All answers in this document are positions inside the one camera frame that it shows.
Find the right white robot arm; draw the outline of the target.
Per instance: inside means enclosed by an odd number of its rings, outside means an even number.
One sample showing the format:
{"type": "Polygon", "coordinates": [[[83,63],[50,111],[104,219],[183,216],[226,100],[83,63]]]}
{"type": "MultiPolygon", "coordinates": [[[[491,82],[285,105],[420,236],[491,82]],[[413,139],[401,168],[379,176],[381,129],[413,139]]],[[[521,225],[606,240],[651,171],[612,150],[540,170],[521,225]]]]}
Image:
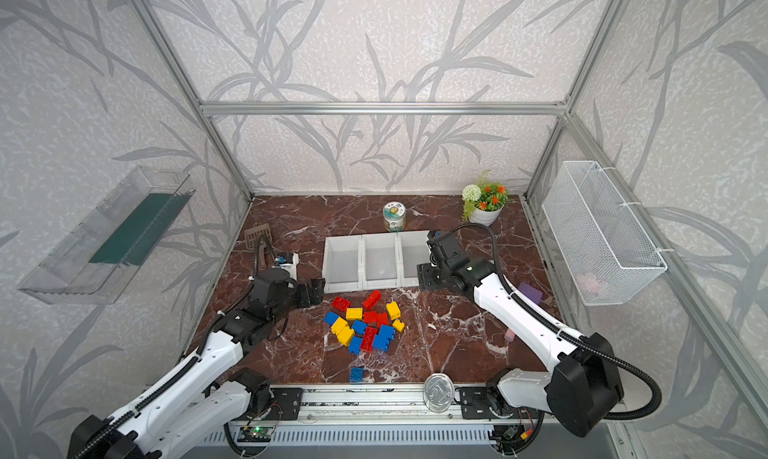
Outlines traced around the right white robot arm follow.
{"type": "Polygon", "coordinates": [[[417,267],[420,289],[466,297],[510,329],[545,368],[508,369],[490,379],[489,402],[498,414],[536,409],[585,437],[603,420],[632,421],[659,409],[662,391],[656,380],[616,357],[602,335],[582,334],[520,292],[505,277],[497,251],[490,260],[471,258],[455,231],[432,230],[426,244],[430,259],[417,267]]]}

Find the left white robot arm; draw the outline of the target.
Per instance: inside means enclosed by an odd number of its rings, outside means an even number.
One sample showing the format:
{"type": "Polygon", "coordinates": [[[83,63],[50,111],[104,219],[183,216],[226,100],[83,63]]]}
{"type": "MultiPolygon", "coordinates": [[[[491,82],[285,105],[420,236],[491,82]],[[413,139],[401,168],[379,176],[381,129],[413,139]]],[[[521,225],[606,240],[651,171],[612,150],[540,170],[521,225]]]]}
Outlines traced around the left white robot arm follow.
{"type": "Polygon", "coordinates": [[[205,436],[241,417],[270,414],[276,400],[265,376],[243,368],[217,378],[269,339],[291,311],[321,303],[326,282],[297,282],[280,267],[255,274],[246,292],[218,311],[197,347],[171,371],[109,417],[73,431],[70,458],[179,458],[205,436]]]}

